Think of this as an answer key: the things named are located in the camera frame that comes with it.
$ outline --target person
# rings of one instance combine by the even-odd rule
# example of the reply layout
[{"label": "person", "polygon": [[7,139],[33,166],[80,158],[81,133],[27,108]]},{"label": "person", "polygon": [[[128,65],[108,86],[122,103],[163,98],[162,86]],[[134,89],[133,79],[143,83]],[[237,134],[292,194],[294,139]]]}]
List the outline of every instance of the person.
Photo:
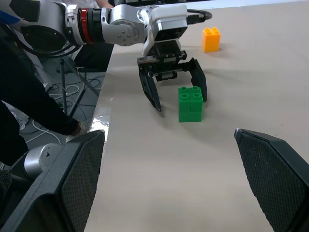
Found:
[{"label": "person", "polygon": [[20,60],[12,48],[0,39],[0,161],[12,166],[28,151],[19,134],[19,123],[6,105],[9,103],[45,128],[68,136],[86,133],[88,127],[63,113],[55,100],[46,93],[41,82]]},{"label": "person", "polygon": [[[77,4],[81,8],[112,8],[107,0],[62,0],[63,3]],[[71,58],[77,67],[98,69],[106,72],[111,59],[114,45],[108,43],[94,43],[82,46]]]}]

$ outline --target floor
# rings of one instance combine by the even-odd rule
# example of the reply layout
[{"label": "floor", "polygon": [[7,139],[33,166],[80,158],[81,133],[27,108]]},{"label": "floor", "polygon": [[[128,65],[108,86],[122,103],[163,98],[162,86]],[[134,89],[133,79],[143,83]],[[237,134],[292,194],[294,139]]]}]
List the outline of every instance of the floor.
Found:
[{"label": "floor", "polygon": [[[48,91],[51,97],[56,99],[56,102],[59,103],[60,106],[62,106],[62,97],[61,97],[61,85],[59,84],[61,82],[61,77],[60,74],[56,72],[56,67],[59,65],[59,59],[48,59],[45,62],[43,62],[43,66],[46,70],[46,72],[51,76],[52,81],[53,81],[53,87]],[[87,79],[93,79],[91,82],[91,85],[97,88],[97,90],[100,92],[101,85],[104,80],[105,73],[88,73],[87,74]],[[75,99],[78,95],[79,92],[78,90],[81,90],[83,87],[83,84],[81,83],[80,79],[72,74],[69,73],[66,75],[66,87],[69,87],[67,89],[67,93],[74,93],[71,96],[67,97],[67,105],[68,105],[68,111],[70,110],[70,106],[73,105],[75,102]],[[88,124],[91,123],[92,120],[92,115],[97,103],[97,96],[91,91],[91,90],[86,90],[86,93],[84,94],[82,100],[80,101],[79,107],[76,108],[76,111],[73,115],[73,118],[75,118],[78,121],[81,122],[86,122]],[[35,126],[41,127],[37,122],[35,122]],[[52,132],[56,137],[59,138],[60,142],[62,144],[65,143],[66,137]],[[25,141],[30,142],[27,143],[29,149],[32,149],[34,147],[38,147],[40,145],[45,145],[47,143],[59,143],[56,137],[50,135],[50,134],[42,134],[42,131],[37,130],[36,128],[33,127],[32,125],[32,119],[29,121],[29,123],[25,126],[25,129],[23,129],[20,134],[24,137]]]}]

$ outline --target orange lego brick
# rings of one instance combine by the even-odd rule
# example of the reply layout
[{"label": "orange lego brick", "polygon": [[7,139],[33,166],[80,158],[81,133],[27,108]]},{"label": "orange lego brick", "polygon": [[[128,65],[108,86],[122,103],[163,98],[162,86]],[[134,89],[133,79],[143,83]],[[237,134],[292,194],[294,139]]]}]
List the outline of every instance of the orange lego brick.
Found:
[{"label": "orange lego brick", "polygon": [[220,45],[220,31],[217,28],[203,30],[202,49],[204,52],[217,52]]}]

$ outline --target beige table surface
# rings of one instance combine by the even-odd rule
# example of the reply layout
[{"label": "beige table surface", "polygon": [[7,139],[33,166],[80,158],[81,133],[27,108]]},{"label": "beige table surface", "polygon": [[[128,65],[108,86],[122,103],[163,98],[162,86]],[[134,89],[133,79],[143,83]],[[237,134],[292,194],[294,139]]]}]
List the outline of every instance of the beige table surface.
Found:
[{"label": "beige table surface", "polygon": [[[92,128],[108,131],[86,232],[271,232],[253,196],[235,128],[286,140],[309,162],[309,3],[212,9],[181,37],[207,79],[201,123],[178,123],[177,88],[157,83],[158,113],[136,59],[142,45],[116,46]],[[217,27],[220,51],[200,48]]]}]

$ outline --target green lego brick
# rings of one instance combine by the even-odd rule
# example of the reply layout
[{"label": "green lego brick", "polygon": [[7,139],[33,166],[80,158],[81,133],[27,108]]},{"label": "green lego brick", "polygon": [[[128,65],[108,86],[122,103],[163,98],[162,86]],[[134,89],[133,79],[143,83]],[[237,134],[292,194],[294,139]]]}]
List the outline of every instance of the green lego brick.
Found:
[{"label": "green lego brick", "polygon": [[191,110],[191,97],[189,88],[181,87],[178,89],[178,112],[189,113]]},{"label": "green lego brick", "polygon": [[191,111],[190,112],[203,112],[203,97],[201,89],[197,86],[190,88],[191,97]]},{"label": "green lego brick", "polygon": [[201,122],[202,113],[179,113],[179,122]]}]

